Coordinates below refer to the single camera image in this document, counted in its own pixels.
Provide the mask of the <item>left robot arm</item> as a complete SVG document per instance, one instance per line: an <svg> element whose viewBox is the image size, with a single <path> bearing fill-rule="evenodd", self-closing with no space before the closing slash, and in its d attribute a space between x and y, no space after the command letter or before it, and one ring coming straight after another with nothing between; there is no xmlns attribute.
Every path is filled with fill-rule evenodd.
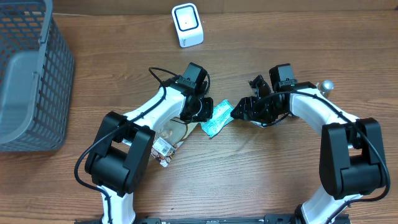
<svg viewBox="0 0 398 224"><path fill-rule="evenodd" d="M138 109L124 115L109 112L93 144L79 157L92 184L79 184L100 192L103 216L99 223L134 223L133 193L143 178L155 134L173 118L183 123L208 121L213 100L207 96L210 76L191 62L183 75L160 82L158 93Z"/></svg>

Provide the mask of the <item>yellow juice bottle silver cap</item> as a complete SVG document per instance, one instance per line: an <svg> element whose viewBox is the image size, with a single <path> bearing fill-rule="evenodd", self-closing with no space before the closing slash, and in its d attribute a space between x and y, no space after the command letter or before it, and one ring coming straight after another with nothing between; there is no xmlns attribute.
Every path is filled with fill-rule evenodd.
<svg viewBox="0 0 398 224"><path fill-rule="evenodd" d="M330 93L333 91L335 85L331 80L325 80L322 83L317 83L316 87L323 97L328 98Z"/></svg>

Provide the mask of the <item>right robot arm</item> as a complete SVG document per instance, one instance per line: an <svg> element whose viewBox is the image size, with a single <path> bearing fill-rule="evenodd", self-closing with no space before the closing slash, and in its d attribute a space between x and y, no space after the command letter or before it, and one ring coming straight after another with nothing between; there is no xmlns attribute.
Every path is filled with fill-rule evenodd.
<svg viewBox="0 0 398 224"><path fill-rule="evenodd" d="M249 82L254 95L242 98L232 110L234 119L262 127L273 126L292 115L303 119L321 137L321 186L292 215L266 215L265 223L349 223L341 212L358 202L376 202L390 191L382 132L374 118L360 119L333 103L310 82L299 82L289 63Z"/></svg>

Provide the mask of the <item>brown white snack packet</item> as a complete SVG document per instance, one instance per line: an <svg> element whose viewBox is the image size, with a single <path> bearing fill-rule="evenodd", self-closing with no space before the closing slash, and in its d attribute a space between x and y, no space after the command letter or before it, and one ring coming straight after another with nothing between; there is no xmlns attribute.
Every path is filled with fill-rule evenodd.
<svg viewBox="0 0 398 224"><path fill-rule="evenodd" d="M198 123L185 123L177 117L166 122L155 135L151 149L152 157L162 167L167 167L177 149L188 138Z"/></svg>

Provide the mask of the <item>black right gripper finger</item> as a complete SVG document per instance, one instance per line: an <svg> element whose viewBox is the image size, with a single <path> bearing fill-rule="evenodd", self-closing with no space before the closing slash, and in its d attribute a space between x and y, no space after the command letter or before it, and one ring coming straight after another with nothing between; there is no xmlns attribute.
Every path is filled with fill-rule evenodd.
<svg viewBox="0 0 398 224"><path fill-rule="evenodd" d="M263 87L262 75L258 75L253 81L249 81L249 86L251 87L253 93L260 93Z"/></svg>
<svg viewBox="0 0 398 224"><path fill-rule="evenodd" d="M234 119L245 119L245 102L239 102L230 112L230 116Z"/></svg>

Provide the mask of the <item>teal white snack packet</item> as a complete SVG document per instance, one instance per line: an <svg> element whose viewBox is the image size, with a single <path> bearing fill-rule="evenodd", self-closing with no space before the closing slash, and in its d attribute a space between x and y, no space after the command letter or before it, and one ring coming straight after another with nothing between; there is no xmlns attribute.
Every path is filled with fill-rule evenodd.
<svg viewBox="0 0 398 224"><path fill-rule="evenodd" d="M213 109L213 116L206 122L202 122L202 130L209 135L210 138L216 136L227 124L232 122L231 112L234 108L228 100L223 100Z"/></svg>

